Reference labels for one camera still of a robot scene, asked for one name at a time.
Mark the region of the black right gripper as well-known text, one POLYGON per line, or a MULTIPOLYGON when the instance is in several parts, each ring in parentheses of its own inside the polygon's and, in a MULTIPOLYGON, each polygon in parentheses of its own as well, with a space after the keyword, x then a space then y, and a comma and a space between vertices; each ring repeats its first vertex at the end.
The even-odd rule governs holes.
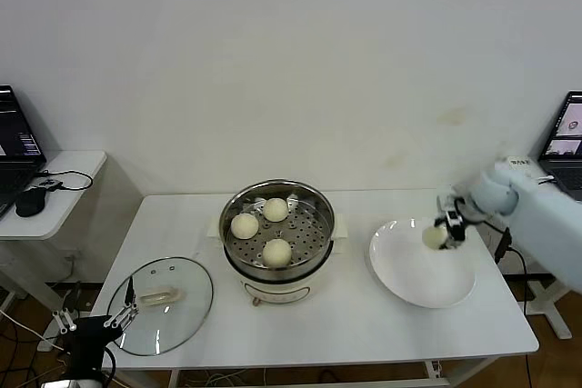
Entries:
POLYGON ((447 228, 447 249, 457 249, 466 240, 467 221, 461 214, 459 206, 465 201, 453 194, 440 194, 437 199, 438 214, 434 221, 435 228, 447 228))

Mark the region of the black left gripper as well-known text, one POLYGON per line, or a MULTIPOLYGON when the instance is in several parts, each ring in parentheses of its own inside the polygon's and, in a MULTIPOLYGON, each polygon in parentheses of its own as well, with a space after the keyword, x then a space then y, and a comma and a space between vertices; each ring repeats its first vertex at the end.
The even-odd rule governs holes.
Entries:
POLYGON ((133 277, 126 281, 123 305, 112 315, 90 316, 75 321, 67 309, 53 311, 60 334, 66 334, 70 353, 67 378, 102 378, 105 348, 117 340, 138 314, 133 277))

